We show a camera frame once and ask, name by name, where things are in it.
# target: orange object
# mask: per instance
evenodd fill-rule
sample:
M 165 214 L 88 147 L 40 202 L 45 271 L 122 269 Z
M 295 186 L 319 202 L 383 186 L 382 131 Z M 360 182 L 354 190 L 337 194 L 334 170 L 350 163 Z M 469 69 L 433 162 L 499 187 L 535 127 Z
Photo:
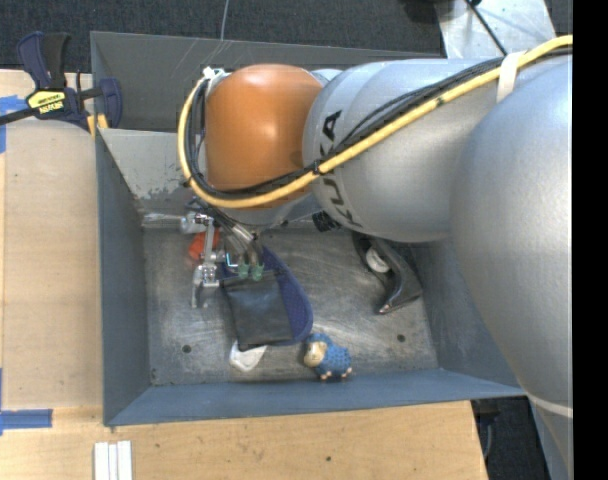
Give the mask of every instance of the orange object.
M 220 228 L 215 228 L 213 233 L 213 248 L 217 246 L 220 239 Z M 204 254 L 204 246 L 206 245 L 206 231 L 197 233 L 191 245 L 188 248 L 188 255 L 194 260 L 198 261 L 202 254 Z
M 304 123 L 321 89 L 310 72 L 281 64 L 248 66 L 223 79 L 206 101 L 208 183 L 234 190 L 301 168 Z

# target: black carpet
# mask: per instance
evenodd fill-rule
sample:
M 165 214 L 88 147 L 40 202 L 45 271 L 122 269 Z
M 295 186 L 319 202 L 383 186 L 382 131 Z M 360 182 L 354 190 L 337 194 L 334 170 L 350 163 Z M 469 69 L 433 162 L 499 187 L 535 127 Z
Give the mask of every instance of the black carpet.
M 64 67 L 90 72 L 92 30 L 442 54 L 428 0 L 0 0 L 0 67 L 17 67 L 29 32 L 68 32 Z M 545 0 L 559 35 L 573 32 L 573 0 Z M 499 400 L 491 480 L 549 478 L 524 398 Z M 486 428 L 481 438 L 486 443 Z

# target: yellow cable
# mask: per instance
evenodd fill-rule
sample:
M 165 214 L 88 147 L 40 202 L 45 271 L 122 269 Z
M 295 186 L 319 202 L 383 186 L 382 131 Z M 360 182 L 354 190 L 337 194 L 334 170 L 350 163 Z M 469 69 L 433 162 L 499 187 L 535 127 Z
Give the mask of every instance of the yellow cable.
M 524 52 L 524 54 L 522 54 L 522 56 L 518 60 L 518 63 L 517 63 L 518 68 L 521 68 L 521 67 L 525 66 L 526 64 L 529 64 L 529 63 L 537 60 L 541 56 L 546 55 L 547 53 L 549 53 L 557 48 L 571 46 L 572 44 L 573 44 L 572 35 L 560 36 L 555 39 L 551 39 L 550 41 L 547 41 L 531 50 Z M 354 144 L 353 146 L 342 151 L 337 156 L 334 156 L 333 158 L 320 164 L 318 167 L 318 171 L 320 174 L 308 172 L 306 174 L 303 174 L 296 180 L 290 182 L 289 184 L 284 185 L 283 187 L 277 188 L 271 192 L 267 192 L 266 194 L 261 194 L 258 196 L 251 196 L 251 197 L 243 197 L 240 199 L 222 199 L 219 197 L 212 196 L 211 194 L 208 194 L 207 192 L 202 190 L 202 188 L 200 188 L 200 186 L 192 178 L 191 170 L 190 170 L 189 164 L 186 160 L 186 153 L 184 151 L 184 137 L 185 137 L 187 120 L 188 120 L 188 114 L 190 112 L 190 108 L 192 105 L 193 98 L 195 96 L 195 92 L 197 91 L 200 83 L 202 82 L 202 80 L 203 80 L 202 79 L 195 85 L 195 87 L 189 94 L 188 98 L 186 99 L 186 101 L 184 103 L 184 106 L 182 107 L 182 112 L 180 114 L 180 120 L 179 120 L 179 125 L 178 125 L 178 132 L 177 132 L 177 150 L 178 150 L 178 154 L 179 154 L 180 164 L 182 166 L 182 172 L 184 173 L 184 176 L 186 176 L 186 178 L 189 180 L 189 184 L 190 184 L 191 188 L 193 189 L 193 191 L 202 200 L 204 200 L 205 202 L 207 202 L 208 204 L 210 204 L 212 206 L 216 206 L 216 207 L 220 207 L 220 208 L 251 208 L 254 206 L 265 205 L 265 204 L 271 203 L 277 199 L 285 198 L 288 195 L 292 194 L 293 192 L 303 189 L 308 184 L 315 181 L 321 174 L 330 172 L 333 169 L 339 167 L 340 165 L 348 162 L 352 158 L 355 158 L 356 156 L 362 154 L 364 151 L 366 151 L 367 149 L 382 142 L 383 140 L 387 139 L 388 137 L 393 135 L 395 132 L 399 131 L 401 128 L 408 126 L 412 122 L 417 121 L 420 117 L 423 117 L 426 114 L 428 114 L 429 112 L 432 112 L 437 107 L 439 107 L 445 103 L 449 103 L 449 102 L 455 100 L 456 98 L 459 98 L 460 96 L 463 96 L 464 94 L 467 94 L 467 93 L 471 92 L 472 90 L 477 89 L 478 87 L 481 87 L 489 82 L 492 82 L 493 80 L 496 80 L 499 77 L 499 74 L 500 74 L 499 67 L 492 69 L 490 71 L 487 71 L 486 73 L 483 73 L 471 80 L 468 80 L 467 82 L 464 82 L 460 85 L 453 87 L 452 89 L 447 90 L 446 92 L 442 93 L 437 98 L 433 98 L 432 100 L 429 100 L 426 103 L 423 103 L 419 107 L 416 107 L 416 108 L 410 110 L 406 114 L 403 114 L 402 116 L 397 118 L 395 121 L 392 121 L 389 124 L 387 124 L 386 126 L 380 128 L 379 130 L 372 133 L 371 135 L 369 135 L 365 139 L 361 140 L 357 144 Z

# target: small toy figure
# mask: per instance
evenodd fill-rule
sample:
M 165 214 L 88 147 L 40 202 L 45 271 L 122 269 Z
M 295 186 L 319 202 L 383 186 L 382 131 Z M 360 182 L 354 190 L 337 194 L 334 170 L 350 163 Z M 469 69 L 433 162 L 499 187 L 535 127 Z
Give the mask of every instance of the small toy figure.
M 320 379 L 334 376 L 345 379 L 353 371 L 348 349 L 335 345 L 328 335 L 316 332 L 304 343 L 307 346 L 304 364 L 313 368 Z

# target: blue tape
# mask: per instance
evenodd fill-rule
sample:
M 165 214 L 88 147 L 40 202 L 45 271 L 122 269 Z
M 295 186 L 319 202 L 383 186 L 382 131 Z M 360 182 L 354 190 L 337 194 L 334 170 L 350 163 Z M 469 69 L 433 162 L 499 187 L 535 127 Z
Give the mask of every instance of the blue tape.
M 26 411 L 2 411 L 2 369 L 0 368 L 0 436 L 4 430 L 21 428 L 50 428 L 53 411 L 37 409 Z
M 13 96 L 3 96 L 0 98 L 0 115 L 4 115 L 8 112 L 16 112 L 18 110 L 24 110 L 28 108 L 26 101 L 18 98 L 15 94 Z M 6 151 L 6 125 L 0 126 L 0 154 Z

